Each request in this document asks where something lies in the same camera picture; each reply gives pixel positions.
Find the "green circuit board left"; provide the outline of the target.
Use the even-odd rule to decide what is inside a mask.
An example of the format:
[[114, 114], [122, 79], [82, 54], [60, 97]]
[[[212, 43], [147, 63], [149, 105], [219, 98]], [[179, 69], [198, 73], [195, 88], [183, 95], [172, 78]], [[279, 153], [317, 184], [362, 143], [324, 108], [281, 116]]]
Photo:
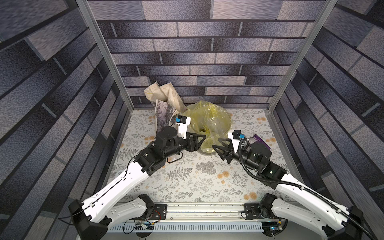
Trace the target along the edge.
[[139, 222], [136, 224], [135, 231], [153, 231], [154, 230], [154, 225], [150, 222]]

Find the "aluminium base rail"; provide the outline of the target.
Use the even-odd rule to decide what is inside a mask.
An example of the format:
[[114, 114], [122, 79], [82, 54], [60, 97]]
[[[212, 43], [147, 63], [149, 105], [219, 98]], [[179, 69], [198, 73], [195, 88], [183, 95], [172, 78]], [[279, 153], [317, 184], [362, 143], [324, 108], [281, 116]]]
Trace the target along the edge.
[[[153, 231], [135, 231], [139, 222], [150, 222]], [[147, 220], [123, 221], [108, 232], [147, 237], [155, 233], [264, 233], [273, 236], [282, 232], [264, 232], [262, 223], [276, 222], [283, 230], [288, 222], [278, 217], [264, 217], [258, 203], [157, 203]]]

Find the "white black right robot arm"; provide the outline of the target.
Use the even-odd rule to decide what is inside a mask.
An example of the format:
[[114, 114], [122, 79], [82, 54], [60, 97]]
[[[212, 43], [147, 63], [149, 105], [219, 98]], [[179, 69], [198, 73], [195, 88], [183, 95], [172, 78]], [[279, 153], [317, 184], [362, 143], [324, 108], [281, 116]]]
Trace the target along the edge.
[[359, 240], [362, 235], [372, 236], [363, 226], [361, 210], [338, 204], [301, 183], [270, 160], [272, 152], [265, 144], [250, 143], [245, 139], [219, 141], [221, 145], [213, 145], [212, 148], [222, 160], [227, 163], [238, 160], [250, 177], [300, 204], [298, 207], [275, 195], [266, 194], [259, 203], [258, 215], [265, 219], [292, 221], [326, 240]]

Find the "green circuit board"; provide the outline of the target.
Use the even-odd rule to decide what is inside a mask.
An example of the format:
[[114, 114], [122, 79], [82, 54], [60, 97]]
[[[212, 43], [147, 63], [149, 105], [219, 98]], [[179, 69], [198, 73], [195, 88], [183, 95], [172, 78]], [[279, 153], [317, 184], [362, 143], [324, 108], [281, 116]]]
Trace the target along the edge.
[[276, 222], [262, 223], [262, 227], [264, 232], [278, 232], [283, 230], [282, 225]]
[[135, 231], [153, 231], [154, 230], [154, 225], [150, 222], [139, 222], [136, 224]]

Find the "aluminium frame post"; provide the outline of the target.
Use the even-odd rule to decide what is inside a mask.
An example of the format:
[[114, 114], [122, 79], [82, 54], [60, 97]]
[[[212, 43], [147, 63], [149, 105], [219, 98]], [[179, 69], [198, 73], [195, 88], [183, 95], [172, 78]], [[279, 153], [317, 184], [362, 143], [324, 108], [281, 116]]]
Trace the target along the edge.
[[307, 37], [305, 38], [304, 43], [302, 44], [300, 50], [298, 51], [294, 61], [292, 62], [291, 66], [287, 70], [286, 75], [284, 76], [281, 84], [278, 87], [278, 90], [276, 91], [275, 95], [272, 98], [271, 103], [268, 106], [268, 113], [272, 114], [275, 110], [278, 102], [280, 101], [283, 93], [285, 92], [290, 80], [294, 77], [295, 72], [297, 71], [299, 65], [303, 61], [305, 55], [307, 54], [308, 50], [310, 49], [312, 43], [316, 39], [317, 35], [319, 34], [321, 28], [323, 27], [325, 21], [331, 14], [333, 8], [335, 7], [337, 3], [337, 0], [327, 0], [325, 1], [324, 6], [322, 7], [319, 16], [314, 22], [314, 25], [312, 26], [311, 30], [309, 31]]
[[123, 99], [125, 100], [125, 102], [127, 103], [127, 106], [128, 106], [128, 110], [130, 111], [130, 113], [133, 112], [134, 110], [134, 105], [132, 103], [132, 100], [126, 90], [126, 87], [124, 85], [124, 82], [122, 80], [122, 77], [120, 76], [120, 73], [118, 71], [118, 68], [113, 60], [113, 57], [108, 49], [108, 46], [107, 46], [107, 43], [103, 37], [103, 34], [101, 33], [101, 30], [99, 28], [99, 25], [92, 13], [92, 10], [88, 4], [88, 1], [85, 1], [85, 0], [76, 0], [76, 3], [77, 5], [79, 6], [79, 9], [80, 9], [80, 12], [81, 14], [83, 15], [84, 17], [84, 20], [85, 22], [87, 23], [90, 31], [91, 31], [91, 34], [92, 36], [94, 37], [98, 47], [99, 47], [99, 50], [112, 74], [112, 77], [115, 81], [115, 83], [117, 84], [122, 96], [123, 96]]

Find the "purple packet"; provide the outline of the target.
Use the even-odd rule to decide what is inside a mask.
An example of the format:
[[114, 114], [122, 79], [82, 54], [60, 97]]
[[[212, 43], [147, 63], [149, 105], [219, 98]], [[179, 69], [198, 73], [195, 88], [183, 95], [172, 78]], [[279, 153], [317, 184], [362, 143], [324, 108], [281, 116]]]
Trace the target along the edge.
[[266, 146], [266, 148], [268, 148], [269, 150], [271, 149], [271, 147], [268, 146], [268, 144], [267, 144], [265, 141], [263, 141], [263, 139], [260, 138], [257, 134], [255, 134], [255, 135], [253, 136], [253, 139], [255, 140], [255, 142], [260, 143], [260, 144], [263, 144], [264, 146]]

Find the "aluminium frame post right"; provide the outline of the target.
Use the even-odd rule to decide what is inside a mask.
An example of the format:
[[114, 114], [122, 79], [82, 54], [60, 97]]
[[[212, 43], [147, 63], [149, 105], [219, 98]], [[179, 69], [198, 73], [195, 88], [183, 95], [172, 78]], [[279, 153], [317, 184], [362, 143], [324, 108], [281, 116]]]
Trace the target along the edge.
[[278, 90], [276, 91], [275, 95], [272, 98], [271, 103], [268, 106], [268, 113], [272, 114], [275, 110], [278, 102], [280, 101], [283, 93], [285, 92], [290, 80], [294, 77], [295, 72], [297, 71], [299, 65], [303, 61], [305, 55], [307, 54], [308, 50], [310, 49], [312, 43], [316, 39], [317, 35], [319, 34], [321, 28], [323, 27], [325, 21], [331, 14], [333, 8], [335, 7], [337, 3], [337, 0], [327, 0], [325, 1], [324, 6], [322, 7], [319, 16], [314, 22], [314, 25], [312, 26], [311, 30], [309, 31], [307, 37], [305, 38], [304, 43], [302, 44], [300, 50], [298, 51], [294, 61], [292, 62], [291, 66], [287, 70], [286, 75], [284, 76], [281, 84], [278, 87]]

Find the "beige printed tote bag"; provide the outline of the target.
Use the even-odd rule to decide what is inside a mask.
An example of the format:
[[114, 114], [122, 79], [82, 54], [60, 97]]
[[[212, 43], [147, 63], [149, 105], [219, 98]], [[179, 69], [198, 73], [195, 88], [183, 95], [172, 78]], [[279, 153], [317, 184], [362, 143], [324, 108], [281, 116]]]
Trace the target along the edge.
[[158, 82], [144, 90], [146, 98], [155, 106], [156, 134], [164, 127], [176, 123], [176, 116], [186, 110], [181, 97], [172, 83], [160, 86]]

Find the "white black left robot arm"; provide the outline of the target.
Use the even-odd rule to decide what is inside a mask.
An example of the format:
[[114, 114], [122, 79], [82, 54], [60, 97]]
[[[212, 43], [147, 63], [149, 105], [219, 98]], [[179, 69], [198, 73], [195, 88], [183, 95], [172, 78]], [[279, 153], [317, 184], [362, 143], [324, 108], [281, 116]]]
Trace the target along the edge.
[[180, 137], [173, 127], [164, 127], [146, 148], [112, 182], [83, 202], [69, 205], [70, 217], [82, 240], [100, 240], [107, 231], [129, 220], [147, 219], [154, 212], [154, 203], [146, 195], [119, 205], [118, 202], [135, 186], [162, 168], [167, 158], [182, 151], [198, 151], [205, 135], [186, 133]]

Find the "aluminium frame post left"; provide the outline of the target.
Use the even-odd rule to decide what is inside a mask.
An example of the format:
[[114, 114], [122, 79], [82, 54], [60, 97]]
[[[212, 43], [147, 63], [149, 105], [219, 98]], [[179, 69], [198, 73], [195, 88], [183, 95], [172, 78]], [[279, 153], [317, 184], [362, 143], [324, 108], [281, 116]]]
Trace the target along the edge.
[[107, 46], [107, 43], [103, 37], [103, 34], [101, 33], [101, 30], [99, 28], [99, 25], [92, 13], [92, 10], [88, 4], [88, 1], [85, 1], [85, 0], [76, 0], [76, 3], [77, 5], [79, 6], [79, 9], [80, 9], [80, 12], [81, 14], [83, 15], [84, 17], [84, 20], [85, 22], [87, 23], [90, 31], [91, 31], [91, 34], [92, 36], [94, 37], [98, 47], [99, 47], [99, 50], [112, 74], [112, 77], [115, 81], [115, 83], [117, 84], [122, 96], [123, 96], [123, 99], [125, 100], [125, 102], [127, 103], [127, 106], [128, 106], [128, 110], [130, 111], [130, 113], [133, 112], [134, 110], [134, 105], [132, 103], [132, 100], [126, 90], [126, 87], [124, 85], [124, 82], [122, 80], [122, 77], [120, 76], [120, 73], [118, 71], [118, 68], [113, 60], [113, 57], [108, 49], [108, 46]]

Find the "green circuit board right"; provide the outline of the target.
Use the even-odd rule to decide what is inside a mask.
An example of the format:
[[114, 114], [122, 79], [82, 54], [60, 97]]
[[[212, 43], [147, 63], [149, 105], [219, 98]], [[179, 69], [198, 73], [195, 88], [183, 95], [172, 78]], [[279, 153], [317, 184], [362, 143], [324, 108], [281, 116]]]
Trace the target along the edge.
[[262, 227], [264, 232], [278, 232], [283, 230], [282, 225], [276, 222], [262, 223]]

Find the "yellow plastic trash bag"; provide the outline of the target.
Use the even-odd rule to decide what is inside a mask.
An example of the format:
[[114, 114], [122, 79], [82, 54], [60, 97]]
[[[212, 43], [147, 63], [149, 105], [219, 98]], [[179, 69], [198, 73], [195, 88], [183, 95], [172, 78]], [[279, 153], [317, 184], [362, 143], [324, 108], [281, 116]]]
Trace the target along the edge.
[[195, 104], [187, 106], [186, 111], [183, 112], [183, 115], [191, 118], [189, 127], [190, 132], [206, 135], [206, 139], [200, 148], [200, 152], [204, 155], [213, 155], [216, 153], [209, 143], [210, 132], [207, 126], [207, 121], [210, 118], [222, 118], [223, 120], [226, 120], [227, 133], [232, 128], [232, 117], [230, 116], [229, 112], [224, 108], [207, 101], [199, 101]]

